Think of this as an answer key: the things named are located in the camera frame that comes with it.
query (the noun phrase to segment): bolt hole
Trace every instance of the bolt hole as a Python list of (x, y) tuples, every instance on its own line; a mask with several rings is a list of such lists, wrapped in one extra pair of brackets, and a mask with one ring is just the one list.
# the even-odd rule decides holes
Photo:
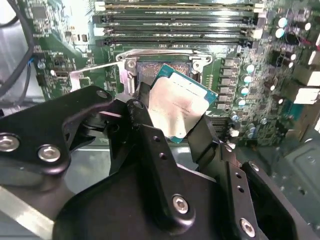
[(118, 132), (119, 128), (120, 128), (120, 127), (119, 127), (118, 124), (112, 124), (112, 125), (109, 126), (109, 130), (110, 130), (111, 133), (116, 133), (116, 132)]
[(240, 191), (240, 193), (244, 193), (245, 192), (245, 190), (240, 186), (237, 186), (236, 188)]
[(301, 193), (303, 196), (306, 195), (306, 191), (303, 189), (299, 189), (299, 193)]
[(242, 179), (242, 176), (240, 176), (239, 173), (236, 172), (235, 175), (236, 175), (236, 177), (237, 177), (238, 179)]
[(167, 160), (167, 156), (162, 152), (159, 154), (159, 158), (161, 158), (162, 160)]
[(68, 142), (70, 138), (70, 133), (65, 134), (64, 137), (65, 137), (65, 140)]
[(157, 143), (160, 142), (160, 139), (159, 139), (157, 136), (154, 136), (154, 137), (153, 137), (153, 140), (155, 140)]

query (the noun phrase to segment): chip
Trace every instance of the chip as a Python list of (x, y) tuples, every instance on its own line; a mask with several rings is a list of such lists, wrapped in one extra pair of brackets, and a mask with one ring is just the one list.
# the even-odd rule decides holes
[(33, 6), (31, 7), (31, 12), (34, 19), (46, 19), (47, 11), (44, 6)]
[(219, 93), (221, 93), (221, 94), (227, 94), (227, 93), (229, 93), (229, 90), (230, 90), (230, 88), (229, 87), (220, 87), (220, 91), (219, 91)]
[(219, 95), (219, 102), (226, 102), (228, 100), (227, 95)]
[(216, 105), (216, 109), (224, 110), (226, 108), (226, 105), (224, 103), (219, 103)]
[(221, 85), (229, 85), (231, 83), (231, 78), (221, 78), (220, 84)]
[(223, 76), (232, 76), (234, 74), (234, 72), (236, 72), (237, 70), (234, 68), (224, 68), (222, 70), (222, 75)]
[(258, 89), (256, 89), (256, 88), (251, 88), (250, 89), (250, 93), (251, 94), (256, 94), (258, 92)]

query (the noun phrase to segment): metal screw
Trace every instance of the metal screw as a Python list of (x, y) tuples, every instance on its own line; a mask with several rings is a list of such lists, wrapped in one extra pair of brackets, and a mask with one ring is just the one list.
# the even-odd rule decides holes
[(60, 155), (59, 149), (52, 145), (43, 146), (38, 151), (38, 157), (49, 163), (57, 161), (60, 158)]
[(257, 165), (255, 165), (253, 162), (250, 163), (251, 166), (253, 167), (254, 170), (256, 170), (257, 172), (259, 172), (259, 168)]
[(173, 199), (174, 208), (181, 214), (186, 214), (188, 212), (189, 206), (187, 201), (181, 196), (174, 196)]
[(143, 109), (143, 108), (144, 108), (144, 106), (142, 105), (142, 103), (139, 102), (139, 101), (133, 101), (133, 105), (135, 105), (137, 108), (140, 108), (140, 109)]
[(108, 98), (108, 95), (104, 91), (98, 90), (98, 91), (96, 91), (96, 94), (98, 94), (98, 96), (103, 98), (103, 99), (107, 99)]
[(12, 135), (1, 135), (0, 136), (0, 151), (1, 152), (12, 152), (16, 150), (20, 145), (19, 140)]
[(133, 69), (136, 66), (136, 63), (134, 61), (130, 60), (130, 61), (128, 61), (127, 65), (129, 68)]
[(38, 69), (45, 69), (46, 64), (43, 61), (38, 61), (37, 67)]
[(254, 229), (254, 227), (251, 225), (250, 222), (248, 222), (248, 220), (246, 220), (245, 218), (241, 218), (240, 220), (240, 224), (241, 224), (241, 228), (242, 230), (251, 238), (254, 238), (256, 235), (256, 231)]

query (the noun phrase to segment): black metal bracket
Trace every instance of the black metal bracket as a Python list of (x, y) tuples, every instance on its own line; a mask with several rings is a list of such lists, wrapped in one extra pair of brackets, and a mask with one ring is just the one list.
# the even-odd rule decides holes
[[(12, 181), (0, 184), (43, 190), (54, 187), (70, 164), (70, 150), (94, 140), (91, 136), (76, 137), (80, 124), (91, 114), (106, 110), (111, 102), (109, 93), (89, 86), (1, 118), (0, 135), (12, 136), (17, 144), (0, 151), (1, 167), (16, 170)], [(52, 146), (44, 153), (47, 160), (39, 157), (45, 146)]]
[(255, 201), (254, 209), (259, 226), (269, 239), (319, 239), (263, 169), (254, 162), (244, 163), (241, 169), (248, 176), (252, 198), (264, 199)]

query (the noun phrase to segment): green circuit board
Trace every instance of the green circuit board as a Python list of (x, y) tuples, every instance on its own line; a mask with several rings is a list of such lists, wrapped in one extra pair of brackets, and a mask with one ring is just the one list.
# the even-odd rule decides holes
[[(317, 1), (18, 2), (33, 29), (36, 77), (46, 100), (89, 85), (113, 96), (132, 94), (166, 63), (219, 94), (206, 114), (213, 122), (236, 115), (237, 144), (276, 145), (284, 135), (279, 129), (294, 128), (303, 111), (304, 105), (297, 107), (285, 97), (279, 104), (294, 67), (285, 57), (278, 64), (274, 51), (294, 53), (294, 66), (306, 64), (320, 31)], [(297, 28), (296, 22), (309, 22), (311, 29)], [(287, 34), (296, 36), (298, 44), (289, 44)], [(134, 50), (138, 53), (122, 55)], [(84, 71), (71, 79), (72, 71), (119, 61), (122, 67)], [(229, 126), (221, 131), (227, 139)]]

